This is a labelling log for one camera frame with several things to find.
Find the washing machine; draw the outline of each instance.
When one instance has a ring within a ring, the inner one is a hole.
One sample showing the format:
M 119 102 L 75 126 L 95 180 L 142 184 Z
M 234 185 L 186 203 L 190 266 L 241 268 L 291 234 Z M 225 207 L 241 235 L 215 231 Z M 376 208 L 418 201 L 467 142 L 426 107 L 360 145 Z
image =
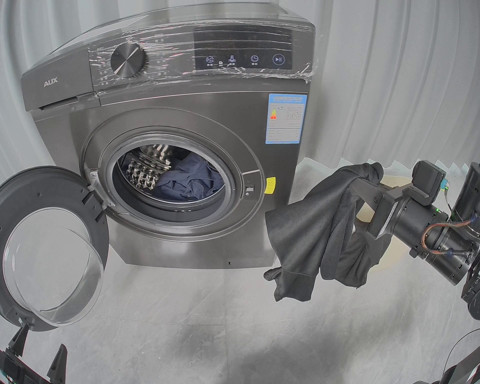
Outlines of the washing machine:
M 23 74 L 56 167 L 0 188 L 1 315 L 79 320 L 109 244 L 135 265 L 271 266 L 264 214 L 288 203 L 313 45 L 278 5 L 202 4 L 102 25 Z

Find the qr code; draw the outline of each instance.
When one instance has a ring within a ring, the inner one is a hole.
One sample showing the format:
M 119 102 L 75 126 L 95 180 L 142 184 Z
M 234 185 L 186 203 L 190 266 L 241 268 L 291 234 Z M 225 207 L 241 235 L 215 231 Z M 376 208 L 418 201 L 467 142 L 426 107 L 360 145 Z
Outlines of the qr code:
M 303 113 L 303 107 L 288 107 L 287 120 L 300 120 Z

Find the play pause button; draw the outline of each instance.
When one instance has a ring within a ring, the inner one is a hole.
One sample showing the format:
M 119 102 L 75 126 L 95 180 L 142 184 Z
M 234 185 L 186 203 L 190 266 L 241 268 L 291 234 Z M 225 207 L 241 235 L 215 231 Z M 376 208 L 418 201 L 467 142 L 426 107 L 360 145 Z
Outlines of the play pause button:
M 277 53 L 276 55 L 273 56 L 273 63 L 275 65 L 285 64 L 285 56 L 283 56 L 281 53 Z

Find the door hinge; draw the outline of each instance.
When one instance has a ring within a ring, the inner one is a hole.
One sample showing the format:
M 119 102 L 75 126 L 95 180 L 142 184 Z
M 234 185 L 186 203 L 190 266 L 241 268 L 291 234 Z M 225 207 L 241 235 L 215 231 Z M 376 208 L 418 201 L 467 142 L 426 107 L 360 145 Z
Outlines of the door hinge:
M 105 210 L 107 207 L 114 207 L 115 204 L 107 195 L 107 192 L 100 182 L 100 177 L 98 176 L 97 170 L 91 170 L 86 173 L 90 185 L 88 186 L 89 191 L 95 191 L 100 199 L 102 199 L 102 209 Z

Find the black cloth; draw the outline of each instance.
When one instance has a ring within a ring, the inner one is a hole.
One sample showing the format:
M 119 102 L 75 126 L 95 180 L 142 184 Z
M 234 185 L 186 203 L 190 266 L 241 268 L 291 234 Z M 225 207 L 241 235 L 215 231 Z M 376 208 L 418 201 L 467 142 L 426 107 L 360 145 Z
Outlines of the black cloth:
M 364 201 L 349 186 L 359 177 L 379 183 L 383 174 L 379 163 L 342 167 L 303 200 L 265 213 L 268 237 L 281 263 L 264 274 L 266 280 L 276 281 L 276 301 L 310 300 L 319 269 L 325 280 L 351 287 L 365 284 L 368 270 L 378 263 L 391 236 L 370 239 L 365 233 L 368 224 L 359 220 L 352 236 Z

